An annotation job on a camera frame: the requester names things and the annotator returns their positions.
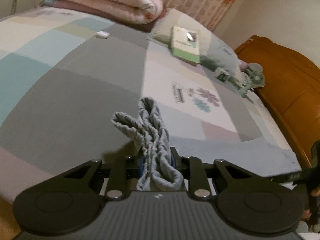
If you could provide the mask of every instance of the hand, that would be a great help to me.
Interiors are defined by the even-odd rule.
[[[320,187],[317,187],[317,188],[315,188],[314,190],[312,190],[311,193],[310,193],[310,195],[311,195],[312,197],[320,196]],[[310,212],[310,209],[305,209],[305,210],[303,211],[302,218],[303,218],[303,219],[308,219],[308,218],[311,217],[311,215],[312,215],[312,214],[311,214],[311,212]]]

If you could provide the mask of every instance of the round black pad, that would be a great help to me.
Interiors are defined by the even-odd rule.
[[[68,193],[26,190],[13,203],[13,214],[22,229],[38,235],[61,235],[80,229],[91,223],[99,210],[99,196],[81,189]]]
[[[252,234],[293,231],[303,203],[291,190],[267,179],[235,179],[218,195],[217,208],[225,220]]]

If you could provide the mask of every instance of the flower print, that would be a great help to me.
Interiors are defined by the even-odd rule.
[[[203,98],[207,98],[209,103],[212,103],[214,106],[220,106],[218,104],[219,99],[217,99],[215,95],[211,94],[209,90],[204,90],[203,88],[199,88],[197,89],[197,91],[200,93],[200,95]]]
[[[219,99],[217,99],[215,95],[213,95],[212,97],[209,97],[209,98],[208,98],[208,102],[209,102],[209,103],[213,103],[214,106],[220,106],[220,105],[218,104]]]
[[[192,96],[194,95],[194,93],[195,93],[195,91],[193,90],[193,88],[189,88],[189,89],[188,89],[188,95],[189,95],[190,97],[192,97]]]
[[[198,98],[193,98],[193,103],[202,111],[209,113],[211,111],[210,106],[208,106],[208,104],[204,101],[202,101],[201,99]]]

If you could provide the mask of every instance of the small white object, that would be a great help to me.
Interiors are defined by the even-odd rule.
[[[282,184],[280,183],[280,185],[284,186],[288,189],[291,189],[291,190],[293,190],[296,187],[296,185],[293,185],[293,182],[287,182],[287,183],[282,183]]]
[[[95,36],[99,39],[107,39],[109,38],[110,33],[107,33],[105,31],[100,31],[100,32],[97,32]]]

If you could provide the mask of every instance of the green and white box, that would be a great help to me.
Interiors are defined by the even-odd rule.
[[[217,67],[213,74],[215,78],[219,79],[223,83],[226,83],[230,77],[230,74],[220,67]]]
[[[192,65],[200,63],[199,31],[172,27],[171,53]]]

